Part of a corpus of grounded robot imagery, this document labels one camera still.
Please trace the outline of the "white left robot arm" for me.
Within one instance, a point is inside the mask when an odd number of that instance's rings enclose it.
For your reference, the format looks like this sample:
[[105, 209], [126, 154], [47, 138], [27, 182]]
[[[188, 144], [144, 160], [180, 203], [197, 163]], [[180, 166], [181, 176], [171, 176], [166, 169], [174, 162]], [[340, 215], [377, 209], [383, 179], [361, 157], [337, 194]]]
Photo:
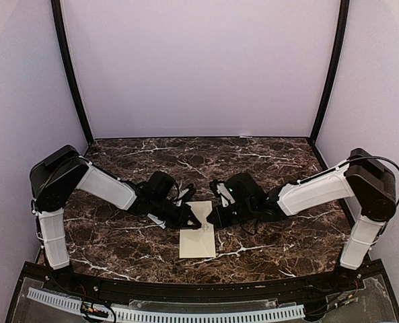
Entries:
[[171, 229], [199, 229], [202, 223], [188, 204], [196, 192], [193, 184], [178, 190], [176, 180], [161, 171], [147, 181], [123, 181], [84, 158], [66, 145], [37, 163], [29, 174], [32, 213], [37, 218], [37, 234], [48, 266], [55, 270], [53, 283], [64, 293], [74, 293], [78, 277], [66, 267], [71, 262], [67, 251], [64, 210], [71, 195], [79, 190], [91, 194], [131, 215], [152, 215]]

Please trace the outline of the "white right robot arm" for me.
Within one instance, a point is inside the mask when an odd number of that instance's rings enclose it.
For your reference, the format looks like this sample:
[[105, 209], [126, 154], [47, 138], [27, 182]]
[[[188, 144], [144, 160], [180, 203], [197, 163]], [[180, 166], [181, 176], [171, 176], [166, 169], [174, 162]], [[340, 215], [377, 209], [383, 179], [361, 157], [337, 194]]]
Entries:
[[356, 148], [336, 166], [270, 191], [245, 172], [214, 180], [210, 188], [221, 204], [213, 207], [207, 222], [216, 229], [250, 220], [276, 222], [331, 201], [357, 199], [360, 215], [340, 253], [340, 267], [327, 278], [327, 286], [341, 292], [352, 283], [352, 270], [361, 266], [399, 205], [396, 177], [386, 164], [393, 161]]

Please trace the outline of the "white sticker sheet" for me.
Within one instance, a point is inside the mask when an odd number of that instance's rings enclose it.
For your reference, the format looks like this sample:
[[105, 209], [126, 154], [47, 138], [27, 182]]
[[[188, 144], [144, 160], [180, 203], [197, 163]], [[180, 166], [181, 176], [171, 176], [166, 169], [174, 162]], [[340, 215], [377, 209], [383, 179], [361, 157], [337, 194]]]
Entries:
[[166, 223], [165, 223], [164, 220], [161, 220], [161, 219], [159, 219], [158, 217], [156, 217], [155, 215], [152, 215], [152, 214], [148, 214], [147, 217], [150, 218], [150, 220], [152, 220], [156, 225], [158, 225], [162, 229], [166, 228]]

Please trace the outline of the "cream paper envelope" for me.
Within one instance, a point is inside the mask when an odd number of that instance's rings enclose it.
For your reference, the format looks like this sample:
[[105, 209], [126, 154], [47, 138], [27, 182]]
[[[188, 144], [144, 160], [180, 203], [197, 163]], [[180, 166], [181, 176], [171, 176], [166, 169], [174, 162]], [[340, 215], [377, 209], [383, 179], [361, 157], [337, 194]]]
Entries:
[[[207, 222], [207, 216], [212, 211], [211, 201], [189, 202], [193, 213], [202, 223]], [[181, 229], [179, 243], [180, 258], [214, 258], [216, 257], [214, 227], [204, 231], [200, 229]]]

